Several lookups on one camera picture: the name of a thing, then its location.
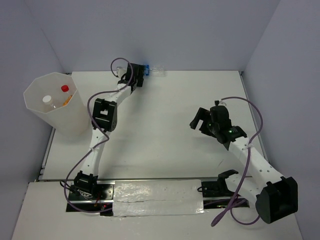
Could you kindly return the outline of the clear bottle blue label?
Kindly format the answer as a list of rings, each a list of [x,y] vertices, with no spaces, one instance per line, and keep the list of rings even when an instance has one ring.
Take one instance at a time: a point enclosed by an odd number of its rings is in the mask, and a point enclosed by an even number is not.
[[[164,77],[166,75],[165,69],[162,65],[145,65],[144,75],[153,77]]]

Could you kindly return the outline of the clear bottle red cap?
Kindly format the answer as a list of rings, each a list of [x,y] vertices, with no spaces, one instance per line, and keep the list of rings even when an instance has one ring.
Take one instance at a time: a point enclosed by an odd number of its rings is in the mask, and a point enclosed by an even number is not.
[[[72,96],[72,92],[71,92],[71,90],[70,90],[70,88],[69,88],[69,86],[68,85],[62,85],[61,86],[61,90],[62,90],[62,92],[64,93],[64,95],[65,96]]]

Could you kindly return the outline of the orange juice bottle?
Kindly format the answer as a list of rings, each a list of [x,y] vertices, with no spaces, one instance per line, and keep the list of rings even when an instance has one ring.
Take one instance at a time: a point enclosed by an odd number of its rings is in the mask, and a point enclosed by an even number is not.
[[[70,95],[70,96],[64,101],[63,106],[66,106],[71,99],[72,99],[72,95]]]

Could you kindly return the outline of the clear bottle white label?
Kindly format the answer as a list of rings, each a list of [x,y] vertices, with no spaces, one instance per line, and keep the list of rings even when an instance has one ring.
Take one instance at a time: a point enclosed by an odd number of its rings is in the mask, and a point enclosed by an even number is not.
[[[53,98],[52,98],[50,95],[45,95],[45,96],[42,98],[42,102],[43,102],[45,105],[50,106],[52,109],[56,109],[56,108],[57,108],[56,104],[54,103]]]

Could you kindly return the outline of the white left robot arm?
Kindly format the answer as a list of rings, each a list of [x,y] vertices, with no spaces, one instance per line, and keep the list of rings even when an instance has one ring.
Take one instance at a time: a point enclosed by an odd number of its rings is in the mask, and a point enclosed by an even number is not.
[[[93,111],[89,113],[92,124],[89,150],[77,164],[81,167],[70,188],[86,199],[96,198],[101,192],[98,185],[99,165],[105,143],[110,139],[109,134],[118,123],[118,107],[136,88],[143,86],[144,76],[148,74],[148,65],[128,63],[127,69],[118,67],[116,88],[105,91],[107,98],[96,98],[94,101]]]

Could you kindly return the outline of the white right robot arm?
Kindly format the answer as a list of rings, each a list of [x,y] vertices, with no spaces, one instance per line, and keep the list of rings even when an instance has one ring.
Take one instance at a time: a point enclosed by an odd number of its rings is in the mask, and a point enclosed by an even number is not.
[[[298,184],[293,177],[285,177],[256,150],[245,131],[232,125],[229,111],[223,105],[210,109],[199,108],[190,122],[202,134],[213,137],[232,153],[250,177],[231,169],[220,173],[215,181],[204,181],[197,189],[205,198],[242,197],[252,203],[258,216],[267,224],[298,211]]]

